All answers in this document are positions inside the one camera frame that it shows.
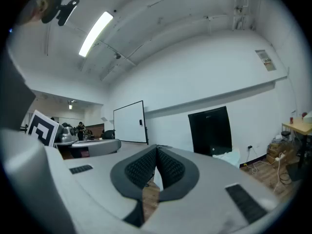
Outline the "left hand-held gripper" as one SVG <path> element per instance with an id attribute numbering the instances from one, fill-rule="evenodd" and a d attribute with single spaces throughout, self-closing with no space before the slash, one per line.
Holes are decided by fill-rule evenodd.
<path id="1" fill-rule="evenodd" d="M 40 140 L 45 146 L 70 146 L 71 149 L 88 149 L 89 157 L 116 153 L 121 148 L 119 139 L 77 141 L 71 125 L 59 124 L 35 110 L 27 134 Z"/>

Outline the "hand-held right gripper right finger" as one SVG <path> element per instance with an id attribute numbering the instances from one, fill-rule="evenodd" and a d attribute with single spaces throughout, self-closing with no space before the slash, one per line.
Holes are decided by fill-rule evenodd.
<path id="1" fill-rule="evenodd" d="M 161 202 L 143 224 L 154 234 L 227 234 L 248 227 L 248 222 L 226 191 L 241 185 L 268 212 L 278 199 L 265 185 L 239 168 L 214 157 L 177 148 L 173 153 L 192 161 L 199 169 L 199 180 L 182 199 Z"/>

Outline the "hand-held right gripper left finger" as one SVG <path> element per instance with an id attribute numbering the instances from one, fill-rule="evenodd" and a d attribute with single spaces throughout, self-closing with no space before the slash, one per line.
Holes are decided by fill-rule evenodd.
<path id="1" fill-rule="evenodd" d="M 119 162 L 155 146 L 116 154 L 63 160 L 45 147 L 45 207 L 57 234 L 155 234 L 143 227 L 142 191 L 127 198 L 114 186 L 111 170 Z"/>

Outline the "black plastic clip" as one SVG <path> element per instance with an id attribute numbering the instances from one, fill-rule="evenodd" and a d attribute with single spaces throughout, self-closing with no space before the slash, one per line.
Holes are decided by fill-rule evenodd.
<path id="1" fill-rule="evenodd" d="M 66 5 L 60 6 L 59 13 L 56 16 L 58 26 L 64 26 L 66 24 L 79 2 L 80 0 L 70 0 Z"/>

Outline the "whiteboard on black stand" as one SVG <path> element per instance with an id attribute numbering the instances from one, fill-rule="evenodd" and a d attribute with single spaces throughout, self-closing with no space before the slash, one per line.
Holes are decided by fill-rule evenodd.
<path id="1" fill-rule="evenodd" d="M 142 100 L 114 110 L 113 121 L 116 139 L 149 144 Z"/>

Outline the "black mini fridge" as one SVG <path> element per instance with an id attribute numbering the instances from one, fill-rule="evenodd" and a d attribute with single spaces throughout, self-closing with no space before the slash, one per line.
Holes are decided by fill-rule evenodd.
<path id="1" fill-rule="evenodd" d="M 188 115 L 193 150 L 197 154 L 213 156 L 232 151 L 232 136 L 227 107 Z"/>

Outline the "brown cardboard box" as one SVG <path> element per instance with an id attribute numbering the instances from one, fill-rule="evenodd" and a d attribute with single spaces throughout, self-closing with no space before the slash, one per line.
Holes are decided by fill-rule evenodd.
<path id="1" fill-rule="evenodd" d="M 290 150 L 290 146 L 287 143 L 270 143 L 267 147 L 266 160 L 273 164 L 276 162 L 275 158 L 279 156 L 280 153 L 287 154 Z"/>

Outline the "black waste bin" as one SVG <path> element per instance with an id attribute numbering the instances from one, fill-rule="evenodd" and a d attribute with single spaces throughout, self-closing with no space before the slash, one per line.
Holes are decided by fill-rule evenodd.
<path id="1" fill-rule="evenodd" d="M 291 179 L 291 181 L 298 181 L 304 177 L 304 173 L 306 171 L 304 166 L 299 166 L 299 163 L 293 163 L 286 165 L 287 173 Z"/>

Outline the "person's grey top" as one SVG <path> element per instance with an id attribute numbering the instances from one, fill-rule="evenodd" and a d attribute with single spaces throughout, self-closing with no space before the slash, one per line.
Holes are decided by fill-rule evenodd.
<path id="1" fill-rule="evenodd" d="M 35 94 L 25 83 L 8 50 L 0 54 L 0 129 L 18 131 Z"/>

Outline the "ceiling tube light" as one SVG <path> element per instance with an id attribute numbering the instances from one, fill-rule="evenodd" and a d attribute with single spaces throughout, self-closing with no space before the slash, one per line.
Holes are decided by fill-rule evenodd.
<path id="1" fill-rule="evenodd" d="M 91 46 L 94 44 L 95 40 L 98 38 L 100 33 L 103 31 L 103 29 L 110 23 L 110 21 L 113 19 L 113 15 L 111 15 L 109 12 L 105 11 L 96 21 L 96 23 L 93 25 L 92 29 L 86 36 L 80 51 L 79 55 L 82 57 L 86 57 Z"/>

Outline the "wooden desk with black legs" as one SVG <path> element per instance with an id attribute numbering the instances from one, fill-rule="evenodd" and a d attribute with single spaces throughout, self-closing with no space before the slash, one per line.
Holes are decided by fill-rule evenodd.
<path id="1" fill-rule="evenodd" d="M 301 169 L 307 146 L 307 136 L 312 133 L 312 123 L 306 123 L 301 117 L 297 117 L 292 120 L 292 123 L 282 123 L 282 126 L 303 135 L 302 147 L 300 149 L 300 159 L 298 162 L 298 169 Z"/>

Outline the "paper wall notice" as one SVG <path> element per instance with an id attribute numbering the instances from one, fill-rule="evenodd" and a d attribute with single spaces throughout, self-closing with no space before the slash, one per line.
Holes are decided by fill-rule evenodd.
<path id="1" fill-rule="evenodd" d="M 275 65 L 273 64 L 270 56 L 265 50 L 255 50 L 255 52 L 259 56 L 260 60 L 262 61 L 268 72 L 276 70 Z"/>

